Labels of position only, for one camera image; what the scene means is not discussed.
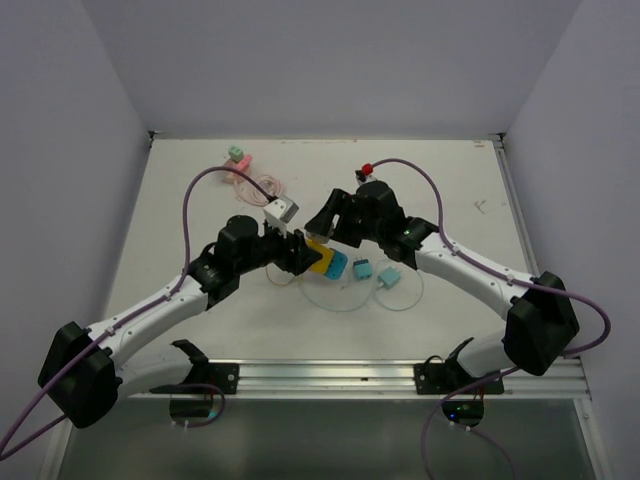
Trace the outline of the pink socket adapter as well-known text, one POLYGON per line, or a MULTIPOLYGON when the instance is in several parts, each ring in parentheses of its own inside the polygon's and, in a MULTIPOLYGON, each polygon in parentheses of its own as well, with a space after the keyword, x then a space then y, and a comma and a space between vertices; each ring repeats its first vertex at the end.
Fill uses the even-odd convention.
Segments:
MULTIPOLYGON (((225 161, 224 166, 249 175, 252 160, 253 158, 251 155, 245 155, 241 160, 229 158, 225 161)), ((241 184, 245 181, 245 178, 242 175, 226 171, 222 176, 222 181, 227 184, 241 184)))

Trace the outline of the blue power socket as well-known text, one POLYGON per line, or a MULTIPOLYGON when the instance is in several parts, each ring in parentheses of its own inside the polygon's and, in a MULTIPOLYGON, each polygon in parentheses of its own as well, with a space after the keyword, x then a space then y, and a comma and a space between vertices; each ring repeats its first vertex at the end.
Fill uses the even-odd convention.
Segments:
POLYGON ((331 257, 324 276, 329 280, 339 280, 347 267, 348 257, 344 253, 335 249, 333 249, 332 252, 333 256, 331 257))

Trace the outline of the teal charger plug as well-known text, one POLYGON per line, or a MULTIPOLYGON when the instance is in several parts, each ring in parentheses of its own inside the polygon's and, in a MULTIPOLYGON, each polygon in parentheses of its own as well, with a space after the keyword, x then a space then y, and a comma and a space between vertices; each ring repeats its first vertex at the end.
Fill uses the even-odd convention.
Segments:
POLYGON ((358 259, 352 264, 354 278, 357 281, 364 281, 373 276, 373 267, 368 259, 358 259))

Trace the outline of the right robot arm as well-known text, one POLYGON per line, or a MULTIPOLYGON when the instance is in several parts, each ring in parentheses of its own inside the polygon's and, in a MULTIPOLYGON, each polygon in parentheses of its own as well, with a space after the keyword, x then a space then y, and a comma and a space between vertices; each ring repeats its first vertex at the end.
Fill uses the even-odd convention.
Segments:
POLYGON ((445 243, 440 227, 406 215, 384 182, 365 183, 353 194, 333 190, 305 230, 317 239, 351 247, 374 242, 389 259, 452 284, 504 321, 503 331, 470 337, 446 359, 430 357, 418 368, 439 393, 468 392, 482 378, 510 368, 541 376, 579 331, 558 276, 546 272, 533 279, 512 271, 491 275, 469 264, 462 250, 445 243))

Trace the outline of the light blue charger plug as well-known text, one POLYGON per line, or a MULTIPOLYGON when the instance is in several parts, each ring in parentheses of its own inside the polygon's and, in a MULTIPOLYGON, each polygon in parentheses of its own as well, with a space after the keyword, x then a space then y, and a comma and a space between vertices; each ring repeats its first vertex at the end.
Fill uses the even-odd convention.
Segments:
POLYGON ((378 287, 390 290, 393 289, 401 280, 401 274, 393 267, 383 269, 377 277, 378 287))

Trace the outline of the yellow cube socket adapter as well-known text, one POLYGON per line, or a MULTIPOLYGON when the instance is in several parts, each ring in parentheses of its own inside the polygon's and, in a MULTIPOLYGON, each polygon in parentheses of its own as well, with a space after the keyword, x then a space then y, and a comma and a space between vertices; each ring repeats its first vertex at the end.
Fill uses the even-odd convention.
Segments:
POLYGON ((320 259, 309 267, 309 270, 313 273, 324 275, 329 270, 331 261, 335 255, 334 250, 311 239, 307 239, 306 243, 311 250, 321 255, 320 259))

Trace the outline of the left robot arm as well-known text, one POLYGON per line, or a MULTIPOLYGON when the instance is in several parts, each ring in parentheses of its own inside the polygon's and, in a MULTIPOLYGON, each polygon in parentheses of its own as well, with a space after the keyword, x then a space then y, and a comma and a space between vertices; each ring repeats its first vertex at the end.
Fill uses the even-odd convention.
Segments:
POLYGON ((75 427, 89 427, 116 404, 131 382, 125 363, 151 341, 228 298, 246 273, 274 264, 300 275, 320 258, 301 231, 282 232, 236 215, 149 299, 88 327, 70 322, 58 329, 38 384, 75 427))

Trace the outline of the white socket adapter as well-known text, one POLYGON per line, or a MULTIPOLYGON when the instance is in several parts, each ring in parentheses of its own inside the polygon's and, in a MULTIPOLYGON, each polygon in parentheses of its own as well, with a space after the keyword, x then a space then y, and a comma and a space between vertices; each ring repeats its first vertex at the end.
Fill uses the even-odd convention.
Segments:
POLYGON ((331 240, 330 233, 328 233, 327 235, 321 235, 321 234, 311 232, 310 230, 306 230, 305 235, 308 240, 315 242, 317 244, 325 245, 331 240))

